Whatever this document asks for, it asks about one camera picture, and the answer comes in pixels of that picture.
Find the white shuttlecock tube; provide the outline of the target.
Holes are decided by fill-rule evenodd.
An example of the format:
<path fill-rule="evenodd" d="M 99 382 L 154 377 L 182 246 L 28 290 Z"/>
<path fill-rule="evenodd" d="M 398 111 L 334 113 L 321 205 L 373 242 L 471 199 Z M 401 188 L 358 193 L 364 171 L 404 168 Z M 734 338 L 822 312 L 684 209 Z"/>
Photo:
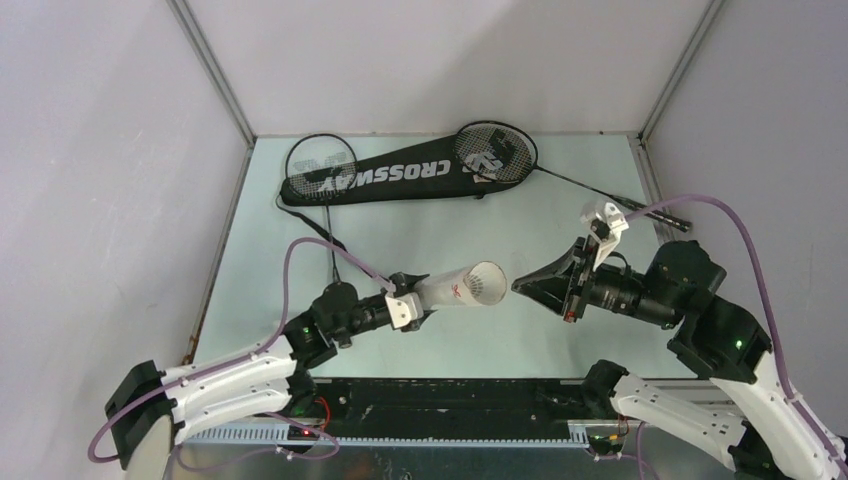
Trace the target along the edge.
<path fill-rule="evenodd" d="M 481 261 L 451 272 L 428 276 L 418 281 L 412 289 L 427 310 L 448 306 L 493 306 L 505 297 L 508 282 L 499 265 Z"/>

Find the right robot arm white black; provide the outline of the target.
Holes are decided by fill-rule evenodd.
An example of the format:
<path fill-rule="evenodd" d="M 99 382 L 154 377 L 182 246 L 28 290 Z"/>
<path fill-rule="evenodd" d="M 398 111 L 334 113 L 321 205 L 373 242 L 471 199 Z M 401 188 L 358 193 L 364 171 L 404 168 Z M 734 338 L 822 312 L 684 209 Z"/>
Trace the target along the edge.
<path fill-rule="evenodd" d="M 585 411 L 651 424 L 707 453 L 741 479 L 838 479 L 846 441 L 801 412 L 780 378 L 777 342 L 745 308 L 717 293 L 725 270 L 694 241 L 662 245 L 645 272 L 615 254 L 597 263 L 597 243 L 581 237 L 560 258 L 516 279 L 512 290 L 572 323 L 593 306 L 672 332 L 668 349 L 697 377 L 723 391 L 736 414 L 704 409 L 650 385 L 609 360 L 581 385 Z"/>

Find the black racket bag crossway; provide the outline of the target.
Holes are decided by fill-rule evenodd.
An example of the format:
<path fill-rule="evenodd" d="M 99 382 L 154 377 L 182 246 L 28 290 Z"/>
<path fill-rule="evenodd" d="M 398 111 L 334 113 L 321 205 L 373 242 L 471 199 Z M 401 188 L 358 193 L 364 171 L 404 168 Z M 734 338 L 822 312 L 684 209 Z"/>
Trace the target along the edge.
<path fill-rule="evenodd" d="M 468 171 L 452 150 L 454 136 L 446 136 L 359 159 L 352 189 L 330 201 L 330 206 L 400 200 L 461 197 L 481 198 L 518 184 L 486 181 Z M 314 202 L 279 198 L 288 206 L 321 206 Z"/>

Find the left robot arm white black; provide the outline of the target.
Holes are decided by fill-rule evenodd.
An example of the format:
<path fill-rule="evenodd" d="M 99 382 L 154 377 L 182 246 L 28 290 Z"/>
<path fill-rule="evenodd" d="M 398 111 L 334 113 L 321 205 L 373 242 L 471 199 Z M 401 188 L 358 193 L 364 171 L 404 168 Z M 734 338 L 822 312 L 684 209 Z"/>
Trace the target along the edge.
<path fill-rule="evenodd" d="M 316 403 L 311 370 L 357 335 L 418 327 L 435 310 L 431 278 L 395 273 L 370 297 L 335 282 L 267 340 L 206 363 L 133 366 L 104 407 L 115 461 L 127 471 L 148 451 L 155 473 L 162 474 L 172 449 L 200 432 L 259 414 L 308 414 Z"/>

